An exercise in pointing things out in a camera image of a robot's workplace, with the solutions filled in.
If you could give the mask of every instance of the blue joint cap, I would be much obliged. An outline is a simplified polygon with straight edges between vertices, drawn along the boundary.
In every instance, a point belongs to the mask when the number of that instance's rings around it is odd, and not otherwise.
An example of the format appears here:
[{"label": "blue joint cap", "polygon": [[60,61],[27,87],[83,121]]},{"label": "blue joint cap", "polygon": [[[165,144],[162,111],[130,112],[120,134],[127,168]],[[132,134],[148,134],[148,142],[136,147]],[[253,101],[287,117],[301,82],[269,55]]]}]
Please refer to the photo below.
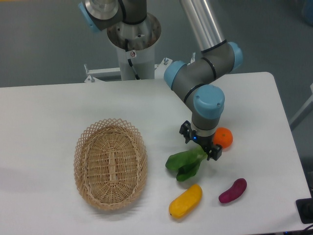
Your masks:
[{"label": "blue joint cap", "polygon": [[164,80],[171,89],[172,89],[172,85],[175,80],[176,74],[184,65],[186,65],[186,63],[184,63],[183,61],[175,61],[166,69],[164,73]]},{"label": "blue joint cap", "polygon": [[235,54],[234,67],[232,69],[232,70],[235,70],[240,65],[242,65],[242,63],[244,61],[243,52],[241,51],[241,49],[239,48],[239,46],[236,43],[229,42],[228,44],[233,48],[233,51]]},{"label": "blue joint cap", "polygon": [[87,10],[85,9],[83,3],[81,2],[80,4],[78,4],[78,7],[80,9],[80,11],[83,13],[83,16],[85,17],[85,20],[87,21],[87,24],[89,25],[89,27],[92,29],[92,31],[94,33],[98,33],[100,32],[100,30],[98,29],[98,27],[94,24],[94,22],[92,21],[92,19],[90,18],[90,16],[88,15]]},{"label": "blue joint cap", "polygon": [[224,110],[224,103],[223,91],[213,85],[199,87],[194,96],[196,111],[206,119],[220,118]]}]

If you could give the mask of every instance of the yellow mango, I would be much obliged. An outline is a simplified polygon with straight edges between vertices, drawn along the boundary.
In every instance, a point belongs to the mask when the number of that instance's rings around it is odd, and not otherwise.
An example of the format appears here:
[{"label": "yellow mango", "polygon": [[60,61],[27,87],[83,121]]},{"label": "yellow mango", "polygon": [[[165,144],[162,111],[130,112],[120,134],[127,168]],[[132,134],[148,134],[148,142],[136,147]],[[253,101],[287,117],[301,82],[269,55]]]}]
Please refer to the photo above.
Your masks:
[{"label": "yellow mango", "polygon": [[170,204],[170,215],[175,219],[180,219],[184,217],[199,204],[201,198],[201,187],[197,184],[192,185]]}]

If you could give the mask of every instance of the purple sweet potato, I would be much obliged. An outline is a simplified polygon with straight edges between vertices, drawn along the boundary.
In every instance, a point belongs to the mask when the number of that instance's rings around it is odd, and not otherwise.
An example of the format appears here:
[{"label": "purple sweet potato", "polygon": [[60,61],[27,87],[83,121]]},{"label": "purple sweet potato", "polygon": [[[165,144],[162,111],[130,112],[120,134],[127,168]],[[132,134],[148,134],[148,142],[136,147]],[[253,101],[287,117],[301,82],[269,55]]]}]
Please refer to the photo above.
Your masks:
[{"label": "purple sweet potato", "polygon": [[246,189],[246,180],[241,178],[234,182],[229,190],[219,196],[220,203],[229,203],[240,197]]}]

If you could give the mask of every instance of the woven basket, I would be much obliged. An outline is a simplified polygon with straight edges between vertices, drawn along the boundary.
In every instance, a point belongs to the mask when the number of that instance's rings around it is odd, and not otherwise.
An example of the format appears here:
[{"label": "woven basket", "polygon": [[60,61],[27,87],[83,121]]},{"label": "woven basket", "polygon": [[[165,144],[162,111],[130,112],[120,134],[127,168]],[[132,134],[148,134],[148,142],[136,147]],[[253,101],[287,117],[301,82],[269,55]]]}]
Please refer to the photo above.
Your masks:
[{"label": "woven basket", "polygon": [[147,154],[134,126],[121,119],[96,122],[77,142],[77,189],[92,206],[110,211],[136,200],[147,179]]}]

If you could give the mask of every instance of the green vegetable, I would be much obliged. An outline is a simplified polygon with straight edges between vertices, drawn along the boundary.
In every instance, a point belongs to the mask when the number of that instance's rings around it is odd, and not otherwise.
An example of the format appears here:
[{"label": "green vegetable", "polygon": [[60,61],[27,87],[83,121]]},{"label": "green vegetable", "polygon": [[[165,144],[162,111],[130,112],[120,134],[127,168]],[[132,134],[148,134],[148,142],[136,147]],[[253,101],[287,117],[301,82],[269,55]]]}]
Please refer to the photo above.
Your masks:
[{"label": "green vegetable", "polygon": [[178,169],[178,174],[176,176],[176,179],[177,181],[179,182],[182,182],[182,181],[185,181],[193,176],[196,175],[196,173],[198,172],[199,170],[199,167],[200,167],[200,164],[201,164],[201,161],[200,160],[197,160],[195,162],[196,164],[191,164],[191,165],[194,165],[193,168],[189,169],[189,171],[184,171],[184,170],[181,170],[183,167],[181,167],[180,169]]},{"label": "green vegetable", "polygon": [[178,171],[176,179],[181,182],[195,176],[201,161],[206,158],[207,154],[201,146],[197,146],[194,149],[171,155],[165,166],[169,170]]}]

